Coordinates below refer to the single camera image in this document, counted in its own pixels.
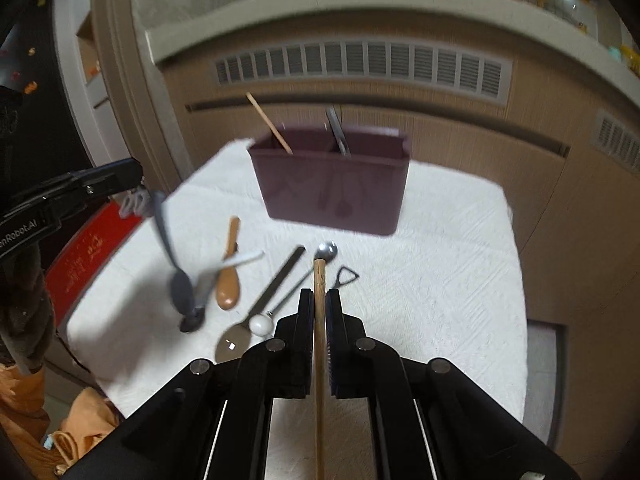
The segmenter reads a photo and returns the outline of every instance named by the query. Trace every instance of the maroon plastic container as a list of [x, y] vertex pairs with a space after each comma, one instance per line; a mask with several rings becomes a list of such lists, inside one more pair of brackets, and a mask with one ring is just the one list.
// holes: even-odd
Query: maroon plastic container
[[351, 156], [330, 130], [280, 130], [293, 155], [269, 134], [248, 149], [271, 218], [391, 235], [398, 227], [409, 169], [406, 137], [387, 128], [345, 127]]

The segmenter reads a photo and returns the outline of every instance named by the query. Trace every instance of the orange fabric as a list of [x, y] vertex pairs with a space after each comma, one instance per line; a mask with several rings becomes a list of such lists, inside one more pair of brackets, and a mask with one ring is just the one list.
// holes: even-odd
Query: orange fabric
[[43, 404], [43, 370], [22, 377], [15, 366], [0, 365], [0, 424], [38, 480], [56, 480], [118, 425], [111, 403], [86, 388], [47, 450], [40, 444], [49, 425]]

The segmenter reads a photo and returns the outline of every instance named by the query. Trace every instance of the floor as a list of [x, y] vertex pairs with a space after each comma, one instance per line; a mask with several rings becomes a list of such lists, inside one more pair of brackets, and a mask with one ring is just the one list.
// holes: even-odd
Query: floor
[[523, 425], [549, 445], [556, 398], [558, 340], [553, 325], [530, 322], [527, 327], [527, 397]]

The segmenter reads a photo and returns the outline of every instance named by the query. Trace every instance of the white tablecloth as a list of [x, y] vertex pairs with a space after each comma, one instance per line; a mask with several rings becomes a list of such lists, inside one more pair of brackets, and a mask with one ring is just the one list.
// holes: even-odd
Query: white tablecloth
[[[273, 306], [312, 265], [315, 247], [334, 240], [337, 259], [361, 278], [341, 290], [345, 313], [367, 335], [410, 359], [450, 359], [515, 418], [522, 420], [527, 332], [520, 262], [502, 189], [457, 171], [411, 162], [398, 230], [377, 237], [275, 221], [268, 217], [246, 147], [225, 146], [167, 203], [178, 260], [193, 279], [222, 257], [229, 217], [241, 218], [241, 251], [263, 249], [239, 268], [241, 299], [223, 311], [215, 300], [196, 333], [178, 330], [168, 297], [172, 268], [152, 222], [145, 221], [98, 275], [68, 322], [73, 350], [115, 405], [129, 416], [191, 360], [213, 360], [220, 335], [239, 322], [293, 247], [306, 254]], [[312, 278], [307, 286], [312, 288]], [[295, 313], [297, 298], [280, 316]], [[254, 336], [252, 344], [260, 341]], [[333, 400], [328, 478], [370, 478], [370, 436], [362, 400]], [[267, 478], [311, 478], [312, 403], [276, 400]]]

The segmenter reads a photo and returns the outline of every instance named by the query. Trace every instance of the wooden chopstick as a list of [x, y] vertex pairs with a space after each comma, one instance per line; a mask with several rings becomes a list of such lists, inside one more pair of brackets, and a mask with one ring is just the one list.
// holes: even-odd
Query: wooden chopstick
[[324, 480], [324, 395], [326, 327], [324, 325], [325, 261], [314, 261], [314, 395], [316, 403], [316, 480]]
[[254, 99], [254, 96], [251, 95], [251, 92], [247, 92], [246, 93], [246, 98], [249, 99], [249, 102], [254, 106], [255, 110], [260, 114], [260, 117], [262, 117], [262, 120], [265, 123], [267, 123], [267, 126], [271, 129], [271, 133], [276, 137], [276, 139], [278, 139], [278, 142], [284, 148], [284, 150], [287, 153], [289, 153], [289, 155], [293, 155], [293, 152], [291, 151], [291, 147], [287, 144], [287, 141], [284, 140], [284, 137], [282, 137], [280, 132], [273, 125], [271, 120], [267, 117], [267, 114], [264, 113], [264, 110], [262, 110], [262, 108], [260, 108], [260, 105]]

